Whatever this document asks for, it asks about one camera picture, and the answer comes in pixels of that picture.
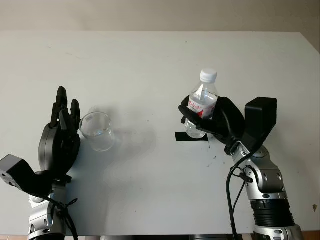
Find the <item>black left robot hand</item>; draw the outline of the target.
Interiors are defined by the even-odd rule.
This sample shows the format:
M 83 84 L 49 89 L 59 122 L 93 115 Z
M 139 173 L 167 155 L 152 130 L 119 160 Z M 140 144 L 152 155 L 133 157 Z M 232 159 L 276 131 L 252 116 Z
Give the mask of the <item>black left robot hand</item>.
M 73 99 L 68 108 L 67 91 L 57 90 L 50 122 L 45 126 L 38 147 L 40 169 L 53 179 L 61 179 L 75 163 L 81 139 L 78 134 L 81 120 L 79 102 Z

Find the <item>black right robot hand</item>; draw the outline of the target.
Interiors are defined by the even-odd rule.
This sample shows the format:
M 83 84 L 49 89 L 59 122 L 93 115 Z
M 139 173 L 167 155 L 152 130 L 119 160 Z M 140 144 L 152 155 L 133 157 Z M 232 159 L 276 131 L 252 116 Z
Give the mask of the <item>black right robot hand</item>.
M 233 146 L 245 131 L 245 118 L 237 106 L 229 98 L 219 96 L 211 118 L 203 119 L 189 109 L 188 104 L 187 96 L 178 106 L 183 115 L 181 122 L 189 120 L 197 130 L 214 135 L 225 145 L 224 152 L 230 156 Z

